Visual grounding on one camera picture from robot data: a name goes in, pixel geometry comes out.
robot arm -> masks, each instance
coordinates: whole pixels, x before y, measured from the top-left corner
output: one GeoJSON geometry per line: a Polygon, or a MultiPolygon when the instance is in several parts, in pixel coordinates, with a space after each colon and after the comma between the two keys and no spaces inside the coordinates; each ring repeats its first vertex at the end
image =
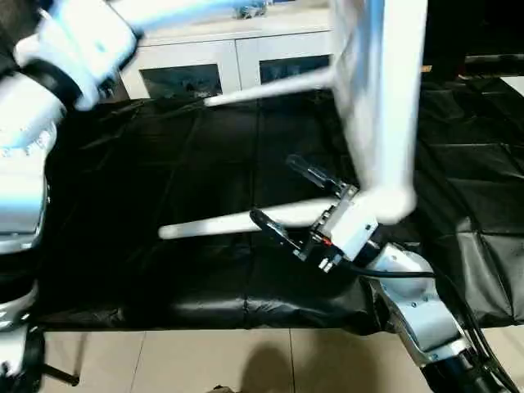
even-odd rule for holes
{"type": "Polygon", "coordinates": [[[474,317],[467,304],[463,303],[468,309],[463,317],[468,335],[441,300],[435,278],[446,282],[447,276],[438,270],[435,274],[420,255],[384,241],[368,195],[300,157],[290,158],[293,169],[332,190],[339,200],[318,217],[306,239],[290,238],[281,224],[261,210],[252,210],[251,218],[262,231],[325,273],[346,268],[368,279],[389,309],[395,332],[435,393],[518,391],[480,328],[472,327],[474,317]]]}
{"type": "MultiPolygon", "coordinates": [[[[245,2],[56,0],[42,11],[35,35],[16,45],[20,69],[0,81],[0,264],[2,255],[38,244],[48,203],[45,160],[66,112],[87,111],[103,97],[146,29],[245,2]]],[[[28,323],[37,295],[34,269],[0,269],[7,275],[0,292],[1,390],[8,379],[30,374],[25,356],[42,339],[28,323]]]]}

white countertop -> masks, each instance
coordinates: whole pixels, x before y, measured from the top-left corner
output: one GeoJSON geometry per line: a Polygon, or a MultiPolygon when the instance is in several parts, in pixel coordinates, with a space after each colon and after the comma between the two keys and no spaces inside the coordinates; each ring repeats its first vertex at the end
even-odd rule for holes
{"type": "Polygon", "coordinates": [[[327,7],[300,7],[292,3],[278,3],[269,6],[266,15],[252,19],[234,19],[232,9],[230,12],[200,23],[158,29],[147,34],[139,46],[254,38],[327,30],[330,30],[330,11],[327,7]]]}

white cabinet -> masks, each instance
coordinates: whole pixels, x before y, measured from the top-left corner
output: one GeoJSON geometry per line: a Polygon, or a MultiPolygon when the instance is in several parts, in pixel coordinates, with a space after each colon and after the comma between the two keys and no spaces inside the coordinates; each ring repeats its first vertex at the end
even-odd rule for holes
{"type": "MultiPolygon", "coordinates": [[[[309,60],[309,63],[313,65],[313,67],[316,65],[327,66],[327,58],[325,58],[324,64],[324,59],[314,59],[311,57],[329,55],[331,52],[329,36],[330,34],[328,32],[320,32],[236,40],[238,68],[240,70],[242,89],[252,88],[263,82],[263,75],[261,73],[263,66],[276,68],[277,72],[281,71],[286,62],[279,60],[308,57],[309,59],[307,60],[309,60]]],[[[288,62],[288,64],[291,64],[292,73],[301,73],[305,70],[310,70],[307,63],[302,67],[300,66],[300,61],[293,61],[292,63],[288,62]]],[[[271,76],[273,76],[272,79],[277,79],[290,75],[271,76]]]]}
{"type": "Polygon", "coordinates": [[[234,40],[140,47],[121,76],[132,99],[166,96],[170,88],[197,93],[199,84],[217,93],[241,88],[234,40]]]}
{"type": "Polygon", "coordinates": [[[231,93],[328,63],[327,8],[274,6],[268,14],[149,34],[121,75],[129,97],[231,93]]]}

black plastic sheet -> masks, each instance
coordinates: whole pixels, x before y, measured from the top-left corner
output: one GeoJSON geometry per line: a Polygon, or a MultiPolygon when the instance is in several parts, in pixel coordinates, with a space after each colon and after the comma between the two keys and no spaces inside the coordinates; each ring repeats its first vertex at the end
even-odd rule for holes
{"type": "MultiPolygon", "coordinates": [[[[449,273],[483,326],[524,319],[524,98],[500,80],[421,93],[418,209],[388,228],[449,273]]],[[[301,154],[355,182],[324,92],[207,109],[174,99],[99,106],[61,127],[38,261],[54,329],[346,328],[387,314],[369,285],[326,275],[259,233],[161,241],[163,224],[321,197],[301,154]]]]}

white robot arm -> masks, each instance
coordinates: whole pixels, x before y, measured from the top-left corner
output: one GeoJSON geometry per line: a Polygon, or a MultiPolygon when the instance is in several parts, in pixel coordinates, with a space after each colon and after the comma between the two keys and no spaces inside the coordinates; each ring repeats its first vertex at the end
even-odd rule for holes
{"type": "MultiPolygon", "coordinates": [[[[0,255],[38,243],[47,205],[44,164],[56,125],[69,109],[86,111],[99,101],[142,33],[244,2],[56,0],[42,11],[35,35],[16,46],[20,69],[0,81],[0,255]]],[[[27,343],[41,346],[29,339],[35,337],[28,324],[37,294],[32,280],[0,291],[0,391],[11,378],[30,374],[27,343]]]]}

